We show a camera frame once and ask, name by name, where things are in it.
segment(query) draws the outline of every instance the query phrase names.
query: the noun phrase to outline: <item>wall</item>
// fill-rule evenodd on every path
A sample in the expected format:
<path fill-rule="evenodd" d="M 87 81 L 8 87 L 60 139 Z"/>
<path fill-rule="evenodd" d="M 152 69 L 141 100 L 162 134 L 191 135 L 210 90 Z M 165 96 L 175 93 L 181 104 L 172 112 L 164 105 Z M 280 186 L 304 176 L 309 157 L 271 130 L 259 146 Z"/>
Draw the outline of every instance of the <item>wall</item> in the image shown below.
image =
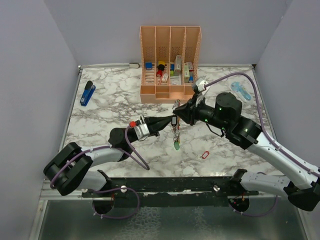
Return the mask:
<path fill-rule="evenodd" d="M 256 64 L 290 0 L 44 0 L 80 65 L 140 62 L 140 25 L 199 25 L 204 64 Z"/>
<path fill-rule="evenodd" d="M 320 1 L 293 0 L 256 66 L 281 144 L 320 167 Z M 320 206 L 312 212 L 320 235 Z"/>
<path fill-rule="evenodd" d="M 0 238 L 25 240 L 78 69 L 42 0 L 1 0 L 0 33 Z"/>

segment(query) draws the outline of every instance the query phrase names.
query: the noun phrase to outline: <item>metal frame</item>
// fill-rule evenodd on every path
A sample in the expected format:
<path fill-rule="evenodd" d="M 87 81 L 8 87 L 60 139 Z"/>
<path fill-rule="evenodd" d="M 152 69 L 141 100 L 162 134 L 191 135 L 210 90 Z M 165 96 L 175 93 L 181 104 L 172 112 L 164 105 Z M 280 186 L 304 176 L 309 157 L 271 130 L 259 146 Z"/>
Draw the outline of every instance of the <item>metal frame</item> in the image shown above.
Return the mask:
<path fill-rule="evenodd" d="M 75 91 L 73 93 L 73 100 L 72 100 L 72 103 L 71 103 L 71 106 L 70 106 L 70 109 L 69 109 L 69 113 L 68 113 L 68 117 L 67 117 L 67 121 L 66 121 L 64 130 L 63 130 L 63 136 L 62 136 L 61 143 L 60 143 L 60 146 L 59 146 L 59 151 L 62 150 L 62 148 L 63 148 L 63 146 L 65 144 L 66 134 L 67 134 L 67 131 L 68 131 L 71 114 L 72 114 L 73 107 L 74 107 L 74 104 L 75 104 L 76 95 L 77 95 L 77 92 L 78 92 L 78 87 L 79 87 L 79 83 L 80 83 L 80 80 L 81 80 L 81 75 L 82 75 L 83 68 L 103 68 L 103 67 L 106 67 L 106 68 L 114 68 L 114 67 L 126 68 L 126 67 L 129 67 L 129 63 L 95 64 L 95 65 L 82 65 L 82 66 L 79 65 L 78 67 L 79 67 L 79 74 L 78 74 L 78 79 L 77 79 L 77 82 L 76 82 L 76 88 L 75 88 Z M 263 107 L 265 109 L 265 112 L 266 112 L 266 115 L 267 115 L 267 119 L 269 121 L 269 125 L 270 125 L 270 129 L 271 129 L 272 135 L 273 135 L 273 137 L 275 139 L 277 139 L 275 130 L 274 130 L 274 128 L 272 126 L 272 122 L 270 120 L 270 116 L 269 116 L 268 110 L 267 110 L 267 108 L 265 106 L 265 101 L 264 101 L 263 95 L 262 95 L 262 93 L 260 91 L 261 88 L 260 88 L 259 82 L 257 80 L 255 69 L 254 69 L 254 67 L 252 65 L 250 65 L 250 64 L 235 64 L 235 65 L 232 65 L 232 64 L 229 64 L 229 65 L 225 65 L 225 64 L 199 64 L 198 67 L 238 67 L 238 68 L 251 67 L 252 72 L 253 72 L 253 76 L 255 78 L 255 82 L 257 84 L 257 88 L 258 88 L 260 97 L 262 99 L 262 104 L 263 104 Z M 260 193 L 258 196 L 250 196 L 250 197 L 251 198 L 257 198 L 257 197 L 270 198 L 270 197 L 272 197 L 272 195 L 267 194 L 267 193 Z M 47 205 L 48 205 L 48 200 L 83 200 L 83 199 L 90 200 L 91 198 L 83 198 L 81 191 L 74 191 L 71 194 L 69 194 L 68 196 L 61 196 L 58 193 L 57 190 L 52 190 L 50 188 L 50 181 L 45 179 L 44 182 L 43 182 L 43 186 L 42 186 L 42 190 L 41 190 L 41 194 L 40 194 L 40 198 L 39 198 L 39 203 L 38 203 L 36 215 L 35 215 L 35 218 L 34 218 L 34 221 L 33 221 L 33 226 L 32 226 L 32 229 L 31 229 L 29 240 L 36 240 L 40 236 L 42 223 L 44 221 L 45 212 L 46 212 Z M 92 200 L 93 199 L 95 199 L 95 200 L 110 200 L 109 197 L 95 197 L 95 198 L 92 198 Z M 313 228 L 310 215 L 308 213 L 306 213 L 305 211 L 300 210 L 300 209 L 298 209 L 298 213 L 299 213 L 299 216 L 300 216 L 300 219 L 301 219 L 302 226 L 304 228 L 305 234 L 307 236 L 307 239 L 308 240 L 317 239 L 317 235 L 316 235 L 316 232 L 315 232 L 315 230 Z"/>

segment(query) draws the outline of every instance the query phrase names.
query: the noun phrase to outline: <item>marble surface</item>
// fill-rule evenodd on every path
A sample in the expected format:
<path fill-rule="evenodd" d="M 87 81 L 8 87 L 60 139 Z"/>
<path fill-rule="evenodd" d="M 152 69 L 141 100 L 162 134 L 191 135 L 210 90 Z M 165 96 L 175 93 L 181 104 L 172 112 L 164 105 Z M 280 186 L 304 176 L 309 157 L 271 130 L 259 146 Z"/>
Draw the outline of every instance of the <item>marble surface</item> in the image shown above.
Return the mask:
<path fill-rule="evenodd" d="M 233 72 L 245 72 L 254 78 L 250 67 L 200 67 L 198 76 L 208 82 Z M 142 70 L 130 68 L 85 68 L 83 69 L 65 144 L 77 142 L 82 147 L 104 145 L 111 129 L 124 128 L 130 121 L 141 115 L 161 117 L 172 114 L 172 104 L 142 104 L 140 82 Z M 87 81 L 93 81 L 96 90 L 86 107 L 79 101 Z M 232 82 L 240 82 L 253 96 L 250 82 L 243 76 L 234 76 L 213 85 L 206 96 L 206 104 L 214 106 L 215 98 L 221 92 L 230 92 Z M 259 122 L 254 101 L 243 103 L 242 115 Z M 270 126 L 263 110 L 266 129 Z M 208 131 L 206 125 L 197 122 L 194 126 L 184 122 L 180 128 L 180 149 L 173 146 L 173 133 L 168 125 L 159 137 L 149 137 L 142 142 L 134 142 L 137 151 L 144 157 L 150 170 L 144 170 L 131 158 L 122 162 L 110 162 L 92 168 L 101 169 L 110 177 L 207 177 L 230 176 L 237 169 L 254 172 L 279 174 L 273 166 L 262 158 L 242 150 L 226 138 Z M 209 151 L 206 159 L 198 155 Z"/>

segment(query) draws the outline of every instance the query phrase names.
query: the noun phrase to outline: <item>keychain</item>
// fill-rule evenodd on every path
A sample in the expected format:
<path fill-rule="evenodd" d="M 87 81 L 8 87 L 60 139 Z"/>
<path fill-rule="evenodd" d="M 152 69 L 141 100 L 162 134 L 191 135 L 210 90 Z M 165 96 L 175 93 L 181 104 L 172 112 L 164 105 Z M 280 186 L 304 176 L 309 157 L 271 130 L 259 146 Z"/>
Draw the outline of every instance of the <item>keychain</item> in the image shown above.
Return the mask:
<path fill-rule="evenodd" d="M 178 99 L 175 101 L 172 109 L 175 109 L 180 106 L 180 100 Z M 180 149 L 180 132 L 179 132 L 179 117 L 173 116 L 171 119 L 171 125 L 172 125 L 172 133 L 173 133 L 173 146 L 175 150 Z"/>

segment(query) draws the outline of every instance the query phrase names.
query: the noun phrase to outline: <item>blue box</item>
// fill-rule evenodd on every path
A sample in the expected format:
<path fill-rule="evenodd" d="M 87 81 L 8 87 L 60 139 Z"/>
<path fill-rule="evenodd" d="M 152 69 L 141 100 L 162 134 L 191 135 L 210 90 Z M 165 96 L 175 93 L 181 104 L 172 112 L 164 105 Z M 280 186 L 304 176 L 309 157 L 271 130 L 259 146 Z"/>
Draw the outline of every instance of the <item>blue box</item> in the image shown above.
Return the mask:
<path fill-rule="evenodd" d="M 145 69 L 146 70 L 152 70 L 152 62 L 146 62 L 145 63 Z"/>

